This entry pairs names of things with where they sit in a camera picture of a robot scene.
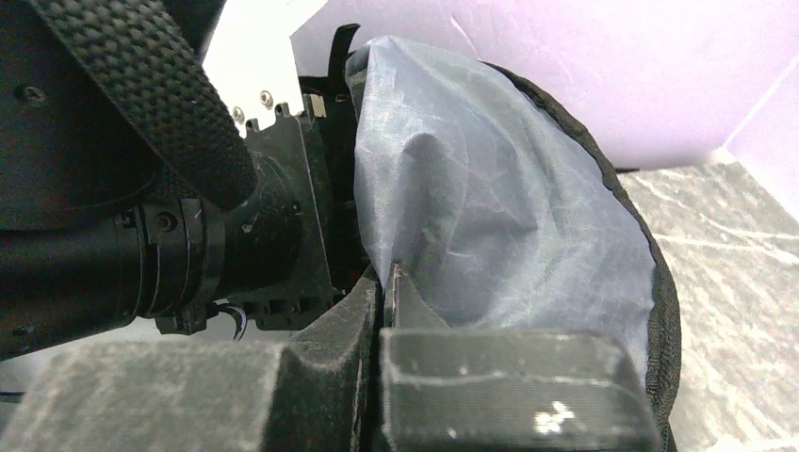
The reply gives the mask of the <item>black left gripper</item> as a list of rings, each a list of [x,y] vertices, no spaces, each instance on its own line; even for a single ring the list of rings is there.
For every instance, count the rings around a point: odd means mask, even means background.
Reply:
[[[299,331],[352,290],[367,266],[352,195],[356,119],[343,85],[301,80],[304,112],[245,138],[260,212],[241,227],[249,270],[264,271],[239,303],[261,331]]]

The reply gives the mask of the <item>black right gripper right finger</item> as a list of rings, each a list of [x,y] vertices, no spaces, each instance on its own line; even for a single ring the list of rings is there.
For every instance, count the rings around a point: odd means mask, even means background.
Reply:
[[[383,451],[658,451],[627,352],[587,331],[455,330],[402,266],[384,289]]]

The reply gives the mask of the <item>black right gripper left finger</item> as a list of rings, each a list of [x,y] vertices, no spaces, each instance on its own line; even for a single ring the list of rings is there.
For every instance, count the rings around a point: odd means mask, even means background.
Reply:
[[[285,340],[101,343],[57,355],[5,451],[367,451],[375,398],[372,274]]]

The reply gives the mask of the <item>black student backpack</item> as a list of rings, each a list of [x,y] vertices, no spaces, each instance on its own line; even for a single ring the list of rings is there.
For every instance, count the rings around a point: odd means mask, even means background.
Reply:
[[[672,450],[675,283],[587,129],[531,81],[492,64],[395,37],[350,51],[352,195],[367,258],[355,285],[372,274],[381,288],[367,451],[383,451],[380,332],[396,265],[455,330],[614,339],[654,414],[658,451]]]

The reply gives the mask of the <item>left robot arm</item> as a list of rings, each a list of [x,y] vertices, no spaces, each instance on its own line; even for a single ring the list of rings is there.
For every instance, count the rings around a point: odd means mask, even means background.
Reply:
[[[301,330],[367,265],[344,80],[292,76],[302,113],[226,107],[203,70],[229,1],[1,5],[1,357],[138,317],[191,335]]]

